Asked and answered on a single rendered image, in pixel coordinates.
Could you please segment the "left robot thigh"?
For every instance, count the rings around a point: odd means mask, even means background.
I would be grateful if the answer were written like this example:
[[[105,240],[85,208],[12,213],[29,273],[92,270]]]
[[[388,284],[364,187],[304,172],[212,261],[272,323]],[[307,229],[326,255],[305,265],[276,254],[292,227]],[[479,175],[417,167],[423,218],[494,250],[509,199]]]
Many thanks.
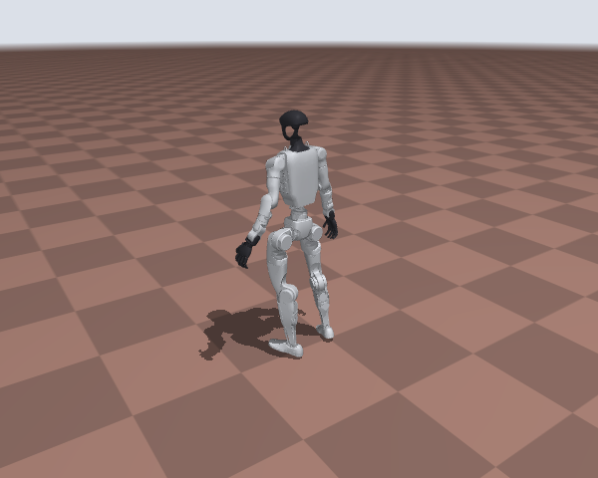
[[[285,251],[291,247],[292,237],[292,229],[286,226],[271,232],[268,236],[266,257],[269,277],[278,297],[282,290],[288,289],[292,291],[295,301],[298,289],[286,283],[288,256]]]

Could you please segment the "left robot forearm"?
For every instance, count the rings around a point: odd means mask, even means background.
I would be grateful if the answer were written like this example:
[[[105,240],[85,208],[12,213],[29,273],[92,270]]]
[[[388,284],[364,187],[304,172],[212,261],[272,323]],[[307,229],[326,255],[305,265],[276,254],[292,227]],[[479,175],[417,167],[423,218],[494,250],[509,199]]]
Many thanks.
[[[257,216],[257,219],[255,221],[255,223],[252,226],[251,231],[248,233],[247,238],[253,242],[254,238],[256,236],[261,236],[262,234],[265,233],[266,231],[266,226],[267,223],[269,221],[269,219],[272,217],[272,213],[271,213],[271,205],[272,205],[272,198],[270,195],[264,195],[261,199],[261,203],[260,203],[260,209],[259,209],[259,214]],[[259,240],[260,240],[259,239]]]

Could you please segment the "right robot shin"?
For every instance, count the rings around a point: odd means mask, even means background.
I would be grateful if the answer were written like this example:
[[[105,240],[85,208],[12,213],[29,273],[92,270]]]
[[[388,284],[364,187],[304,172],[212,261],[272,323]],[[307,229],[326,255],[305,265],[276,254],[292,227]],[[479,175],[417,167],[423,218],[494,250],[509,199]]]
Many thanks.
[[[330,327],[329,325],[329,315],[328,315],[328,311],[329,311],[329,294],[328,294],[328,290],[327,290],[327,280],[325,278],[325,276],[323,274],[321,274],[323,281],[324,281],[324,285],[325,288],[324,290],[321,291],[314,291],[313,290],[313,295],[314,295],[314,300],[315,300],[315,304],[319,310],[319,314],[320,314],[320,318],[321,318],[321,323],[322,323],[322,328],[325,329],[326,325],[328,327]]]

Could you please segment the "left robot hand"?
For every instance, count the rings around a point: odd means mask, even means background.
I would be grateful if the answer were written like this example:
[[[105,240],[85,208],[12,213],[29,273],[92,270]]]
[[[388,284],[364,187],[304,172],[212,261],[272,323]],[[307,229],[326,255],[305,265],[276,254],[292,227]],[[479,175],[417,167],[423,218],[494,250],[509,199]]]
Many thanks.
[[[248,236],[248,235],[247,235]],[[256,236],[253,240],[253,242],[251,242],[247,237],[245,239],[246,242],[243,242],[241,245],[239,245],[236,248],[236,253],[237,255],[235,256],[235,260],[238,263],[239,266],[248,269],[248,267],[246,266],[248,257],[251,254],[251,250],[252,250],[252,246],[256,246],[256,244],[258,243],[260,239],[260,236]]]

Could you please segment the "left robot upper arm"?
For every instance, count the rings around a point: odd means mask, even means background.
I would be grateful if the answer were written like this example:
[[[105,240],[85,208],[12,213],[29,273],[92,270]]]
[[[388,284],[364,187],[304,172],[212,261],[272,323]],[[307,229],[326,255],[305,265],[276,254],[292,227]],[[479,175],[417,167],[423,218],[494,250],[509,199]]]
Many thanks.
[[[271,209],[274,209],[278,205],[281,171],[285,168],[285,154],[269,158],[266,161],[265,167],[267,171],[266,186],[268,189],[268,194],[265,195],[271,196]]]

